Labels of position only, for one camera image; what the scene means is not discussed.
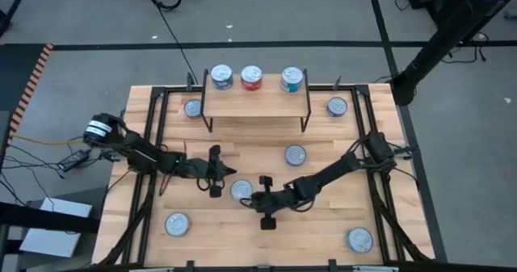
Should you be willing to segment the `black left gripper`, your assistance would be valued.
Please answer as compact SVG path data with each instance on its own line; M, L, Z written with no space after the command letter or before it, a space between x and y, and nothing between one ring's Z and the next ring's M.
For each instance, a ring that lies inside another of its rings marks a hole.
M208 151L208 160L205 161L200 158L194 158L193 163L196 167L195 177L196 185L201 191L207 191L210 198L221 197L222 186L217 183L222 181L222 171L220 169L220 154L221 147L216 144ZM224 171L223 177L235 174L237 171L231 167L223 165L221 167Z

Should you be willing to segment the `black metal table frame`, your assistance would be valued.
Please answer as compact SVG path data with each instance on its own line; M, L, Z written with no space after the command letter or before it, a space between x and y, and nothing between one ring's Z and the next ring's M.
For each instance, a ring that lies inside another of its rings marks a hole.
M189 99L201 101L202 90L184 86L133 86L125 122L137 132L149 132L152 142L190 157L206 158L211 146L221 147L222 161L236 178L257 184L260 176L273 179L273 187L300 176L314 174L337 161L357 140L371 131L388 141L404 144L401 124L387 85L309 87L312 114L306 130L298 118L215 118L210 132L203 118L190 119L183 106ZM344 98L348 110L331 117L330 98ZM285 149L301 145L307 152L303 165L285 161ZM260 228L259 213L231 198L229 188L210 198L192 180L174 178L164 193L155 193L149 216L137 228L129 257L147 267L174 270L307 270L345 265L379 265L391 259L409 259L393 232L374 209L370 190L377 188L397 215L398 223L427 257L435 257L420 193L422 180L411 177L412 163L399 159L386 178L359 170L326 186L306 212L282 210L273 231ZM190 226L184 236L169 236L166 218L174 212L187 215ZM368 253L352 251L346 235L366 228L373 247Z

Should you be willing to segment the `black mat orange striped edge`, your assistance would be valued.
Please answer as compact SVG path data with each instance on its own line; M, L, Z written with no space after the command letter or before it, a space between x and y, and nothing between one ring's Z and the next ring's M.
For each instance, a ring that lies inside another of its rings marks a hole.
M53 44L0 44L0 131L13 140L36 92Z

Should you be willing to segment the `white flat box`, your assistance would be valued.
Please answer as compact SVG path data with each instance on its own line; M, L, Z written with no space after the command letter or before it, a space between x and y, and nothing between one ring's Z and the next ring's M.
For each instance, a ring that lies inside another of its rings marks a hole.
M43 211L56 211L72 216L86 218L93 206L63 199L45 198L40 206ZM23 252L40 253L57 257L72 257L81 234L78 232L59 232L41 228L29 228L20 249Z

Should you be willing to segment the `round silver-lidded tuna can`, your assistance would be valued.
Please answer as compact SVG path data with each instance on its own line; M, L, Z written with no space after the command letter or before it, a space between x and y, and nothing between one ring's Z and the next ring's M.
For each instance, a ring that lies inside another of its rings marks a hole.
M346 235L347 246L356 253L368 253L373 247L371 233L366 228L353 228Z
M190 119L199 119L201 115L201 101L199 99L189 99L183 106L185 115Z

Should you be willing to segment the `black power adapter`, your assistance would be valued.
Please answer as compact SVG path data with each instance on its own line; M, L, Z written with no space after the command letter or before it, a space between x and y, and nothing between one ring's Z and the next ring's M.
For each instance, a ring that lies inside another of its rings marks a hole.
M90 156L90 150L78 150L57 163L57 168L62 172L68 172L86 161Z

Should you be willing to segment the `black metal beam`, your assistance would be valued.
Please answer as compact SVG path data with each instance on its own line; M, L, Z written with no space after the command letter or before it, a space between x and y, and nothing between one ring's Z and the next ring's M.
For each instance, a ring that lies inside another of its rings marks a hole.
M63 232L96 233L100 220L0 202L0 224Z

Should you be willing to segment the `wooden shelf black metal legs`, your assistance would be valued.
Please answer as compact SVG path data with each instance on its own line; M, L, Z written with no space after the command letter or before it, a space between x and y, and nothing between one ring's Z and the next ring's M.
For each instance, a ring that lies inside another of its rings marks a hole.
M215 118L298 118L305 131L312 114L307 70L302 70L302 87L294 93L281 88L281 76L265 74L262 87L248 91L240 86L240 76L227 90L218 90L212 84L208 70L204 71L200 114L206 128L213 130Z

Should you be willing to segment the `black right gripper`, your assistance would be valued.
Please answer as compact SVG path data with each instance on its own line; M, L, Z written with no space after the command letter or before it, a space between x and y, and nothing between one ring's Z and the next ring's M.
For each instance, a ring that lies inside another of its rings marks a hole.
M282 209L288 208L296 211L296 201L298 197L295 192L294 180L284 184L280 191L271 191L273 179L268 176L260 176L259 183L264 186L264 195L252 194L248 198L241 198L242 206L260 210L264 217L260 220L262 230L275 230L276 218L272 215Z

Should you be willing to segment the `tall black post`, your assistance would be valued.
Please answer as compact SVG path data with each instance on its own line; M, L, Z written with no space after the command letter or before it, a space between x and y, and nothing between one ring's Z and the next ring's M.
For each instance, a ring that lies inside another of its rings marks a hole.
M431 37L406 69L391 80L398 106L414 99L417 84L503 0L464 0Z

